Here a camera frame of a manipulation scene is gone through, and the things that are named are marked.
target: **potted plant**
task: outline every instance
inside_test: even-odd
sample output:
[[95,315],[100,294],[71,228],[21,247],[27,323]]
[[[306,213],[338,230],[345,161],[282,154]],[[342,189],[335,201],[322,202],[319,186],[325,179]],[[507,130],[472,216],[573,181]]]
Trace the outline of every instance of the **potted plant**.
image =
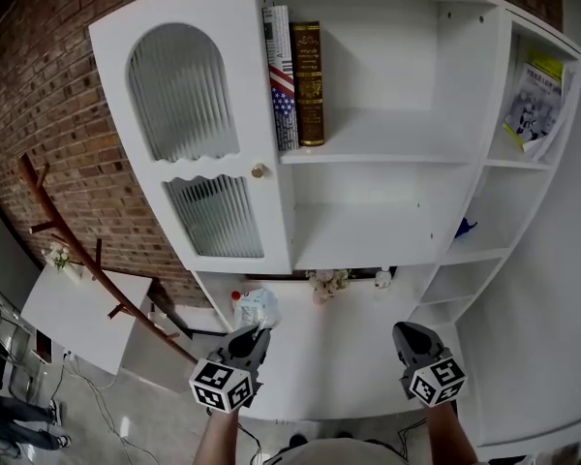
[[337,291],[345,290],[349,285],[349,271],[345,268],[338,270],[308,270],[306,277],[314,287],[312,300],[317,305],[323,305]]
[[55,241],[52,241],[49,246],[49,253],[46,250],[42,250],[41,252],[46,258],[46,262],[56,270],[64,271],[73,282],[78,284],[81,276],[71,262],[69,262],[69,248]]

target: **plastic bag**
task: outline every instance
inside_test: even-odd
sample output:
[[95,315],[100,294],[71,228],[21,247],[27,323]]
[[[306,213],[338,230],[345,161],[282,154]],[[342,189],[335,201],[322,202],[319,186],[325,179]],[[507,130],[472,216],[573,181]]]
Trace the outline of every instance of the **plastic bag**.
[[269,290],[253,290],[236,302],[234,328],[258,325],[260,329],[272,329],[282,320],[278,298]]

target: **white cabinet door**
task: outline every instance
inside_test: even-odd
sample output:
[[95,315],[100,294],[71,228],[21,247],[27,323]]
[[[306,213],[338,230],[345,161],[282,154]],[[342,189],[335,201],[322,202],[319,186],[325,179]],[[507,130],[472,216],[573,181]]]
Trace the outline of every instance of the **white cabinet door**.
[[118,134],[183,264],[290,272],[260,0],[137,0],[90,34]]

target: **forearm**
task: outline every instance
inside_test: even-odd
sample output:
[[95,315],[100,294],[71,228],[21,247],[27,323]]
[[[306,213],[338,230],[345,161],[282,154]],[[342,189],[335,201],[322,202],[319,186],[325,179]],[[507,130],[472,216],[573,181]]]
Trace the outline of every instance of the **forearm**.
[[450,403],[426,409],[433,465],[472,465],[477,456]]
[[196,453],[194,465],[234,465],[238,411],[213,412]]

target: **flower vase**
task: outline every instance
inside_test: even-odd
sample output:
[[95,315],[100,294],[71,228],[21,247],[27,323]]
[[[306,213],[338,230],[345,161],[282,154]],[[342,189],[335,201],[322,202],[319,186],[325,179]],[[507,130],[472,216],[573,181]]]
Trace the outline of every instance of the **flower vase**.
[[315,305],[325,305],[333,297],[333,293],[328,290],[315,289],[312,293],[312,301]]
[[72,266],[70,263],[65,263],[65,266],[62,267],[62,271],[74,283],[79,284],[79,281],[81,280],[81,272],[77,270],[74,266]]

